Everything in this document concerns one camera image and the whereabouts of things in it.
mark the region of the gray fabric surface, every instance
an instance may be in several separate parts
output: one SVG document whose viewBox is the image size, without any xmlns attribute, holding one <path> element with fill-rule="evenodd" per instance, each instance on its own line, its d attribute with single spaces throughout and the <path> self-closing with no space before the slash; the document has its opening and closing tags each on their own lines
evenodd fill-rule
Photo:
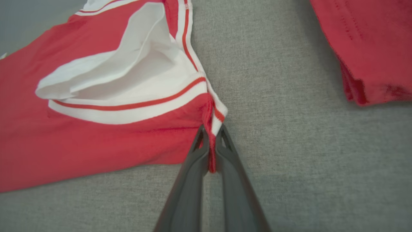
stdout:
<svg viewBox="0 0 412 232">
<path fill-rule="evenodd" d="M 226 125 L 272 229 L 412 231 L 412 104 L 348 103 L 308 1 L 193 6 L 194 49 L 229 109 Z M 35 16 L 43 14 L 39 7 Z M 62 22 L 56 15 L 41 22 Z M 13 35 L 26 36 L 20 31 L 30 19 L 6 17 L 24 21 Z M 1 25 L 0 52 L 45 29 L 13 41 L 3 39 L 10 29 Z M 151 231 L 179 167 L 141 166 L 0 194 L 0 231 Z M 205 178 L 204 232 L 223 231 L 220 184 L 218 175 Z"/>
</svg>

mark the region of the folded garment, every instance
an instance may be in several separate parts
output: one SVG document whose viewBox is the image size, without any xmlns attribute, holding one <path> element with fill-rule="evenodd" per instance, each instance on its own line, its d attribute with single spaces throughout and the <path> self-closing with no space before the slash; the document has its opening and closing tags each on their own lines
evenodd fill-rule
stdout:
<svg viewBox="0 0 412 232">
<path fill-rule="evenodd" d="M 181 163 L 202 124 L 214 151 L 227 109 L 191 27 L 190 0 L 89 0 L 0 60 L 0 192 Z"/>
<path fill-rule="evenodd" d="M 412 1 L 311 0 L 360 106 L 412 100 Z"/>
</svg>

